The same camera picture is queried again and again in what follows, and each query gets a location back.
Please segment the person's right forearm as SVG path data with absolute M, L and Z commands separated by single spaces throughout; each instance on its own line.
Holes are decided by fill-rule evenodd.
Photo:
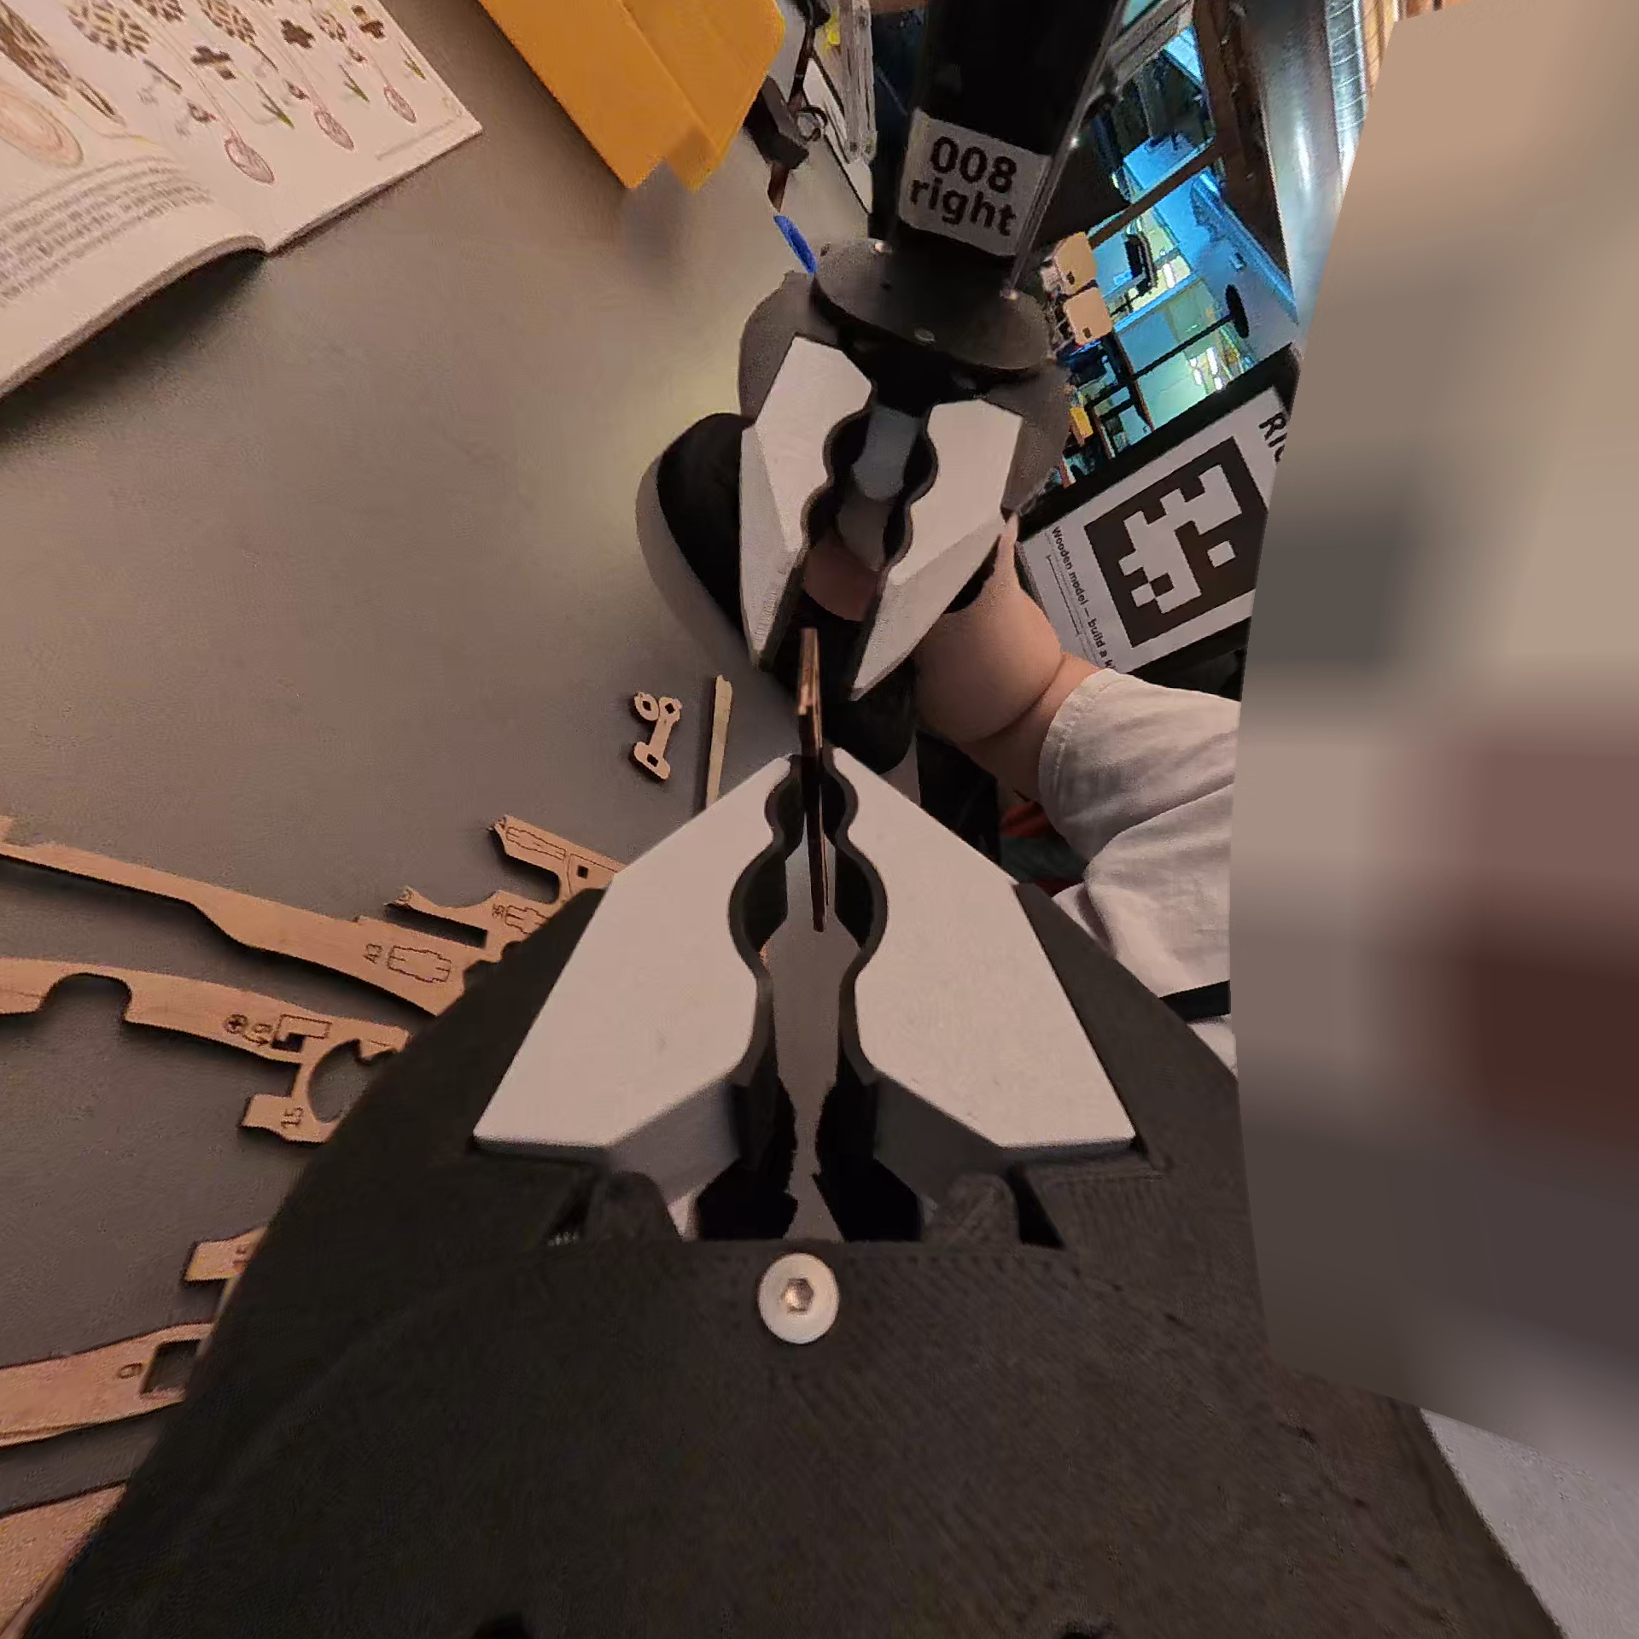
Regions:
M 916 648 L 916 708 L 924 730 L 1037 800 L 1051 728 L 1096 666 L 1062 646 L 1021 582 L 1018 547 L 1019 519 L 1010 517 L 975 601 L 941 617 Z

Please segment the framed marker sign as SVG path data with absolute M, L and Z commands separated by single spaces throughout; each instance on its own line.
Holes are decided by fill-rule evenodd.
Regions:
M 1291 342 L 1025 513 L 1021 584 L 1068 652 L 1174 687 L 1244 654 L 1300 365 Z

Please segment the small wooden parts strip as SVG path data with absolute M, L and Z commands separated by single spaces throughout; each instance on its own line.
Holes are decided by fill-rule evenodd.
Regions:
M 799 642 L 795 714 L 807 826 L 807 861 L 811 874 L 813 931 L 824 933 L 830 911 L 830 870 L 826 831 L 826 734 L 822 652 L 819 630 L 805 627 Z

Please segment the person's right hand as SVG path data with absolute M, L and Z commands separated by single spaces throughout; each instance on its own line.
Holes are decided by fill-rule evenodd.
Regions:
M 893 513 L 891 502 L 848 494 L 807 558 L 805 591 L 815 603 L 850 623 L 861 623 L 871 613 L 889 562 Z

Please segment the yellow box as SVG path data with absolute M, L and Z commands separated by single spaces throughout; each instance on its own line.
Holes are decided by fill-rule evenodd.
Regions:
M 787 37 L 776 2 L 485 2 L 606 166 L 690 191 L 733 148 Z

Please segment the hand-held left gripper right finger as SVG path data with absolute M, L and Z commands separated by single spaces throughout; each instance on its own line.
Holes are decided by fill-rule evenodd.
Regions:
M 840 1046 L 875 1157 L 953 1185 L 1137 1142 L 1021 886 L 848 751 L 826 753 L 836 909 L 859 954 Z

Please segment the small black tool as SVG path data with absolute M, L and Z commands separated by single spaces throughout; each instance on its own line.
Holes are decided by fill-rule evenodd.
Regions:
M 873 76 L 863 86 L 832 59 L 815 59 L 795 90 L 776 92 L 776 158 L 770 160 L 770 203 L 785 213 L 793 174 L 830 152 L 861 211 L 875 205 L 877 98 Z

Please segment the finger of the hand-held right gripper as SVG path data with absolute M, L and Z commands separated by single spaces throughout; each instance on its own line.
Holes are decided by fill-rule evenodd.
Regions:
M 887 507 L 873 502 L 836 447 L 867 433 L 875 385 L 840 347 L 797 336 L 758 418 L 740 467 L 740 613 L 750 656 L 772 667 L 807 586 L 815 539 L 830 529 L 867 568 L 867 613 L 850 666 L 863 667 L 887 568 Z
M 861 701 L 922 644 L 988 560 L 1004 527 L 1021 418 L 988 400 L 938 404 L 928 422 L 934 472 L 908 504 L 863 627 L 850 699 Z

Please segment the large wooden parts sheet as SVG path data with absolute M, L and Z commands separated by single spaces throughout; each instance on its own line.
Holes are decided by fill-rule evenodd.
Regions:
M 395 900 L 395 909 L 477 933 L 479 943 L 469 947 L 452 935 L 364 915 L 325 915 L 100 853 L 17 843 L 13 826 L 5 818 L 3 855 L 13 865 L 194 909 L 249 950 L 350 978 L 428 1017 L 442 1015 L 461 999 L 473 970 L 500 962 L 508 948 L 539 931 L 577 896 L 608 888 L 623 870 L 619 861 L 604 853 L 504 816 L 495 824 L 502 853 L 555 878 L 557 894 L 549 902 L 500 890 L 467 907 L 446 907 L 411 888 Z M 409 1040 L 405 1030 L 372 1019 L 311 1011 L 208 980 L 20 956 L 5 958 L 5 1017 L 40 1013 L 52 993 L 73 978 L 99 978 L 122 987 L 124 1023 L 206 1040 L 288 1069 L 294 1077 L 290 1091 L 253 1097 L 241 1124 L 249 1132 L 296 1146 L 321 1146 L 339 1126 L 339 1118 L 325 1118 L 315 1107 L 315 1079 L 327 1060 L 354 1052 L 360 1064 L 370 1066 L 399 1054 Z M 3 1446 L 48 1442 L 177 1405 L 182 1387 L 153 1386 L 153 1370 L 169 1350 L 200 1348 L 212 1333 L 214 1321 L 169 1325 L 79 1354 L 7 1366 Z

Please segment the open instruction booklet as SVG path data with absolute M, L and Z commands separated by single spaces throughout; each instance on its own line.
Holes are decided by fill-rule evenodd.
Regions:
M 381 4 L 3 4 L 3 392 L 481 135 Z

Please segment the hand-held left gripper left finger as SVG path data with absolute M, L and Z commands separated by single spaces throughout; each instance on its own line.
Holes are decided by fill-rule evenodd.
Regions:
M 666 1202 L 742 1159 L 778 1081 L 766 948 L 791 913 L 801 839 L 799 763 L 779 757 L 621 870 L 477 1146 L 641 1175 Z

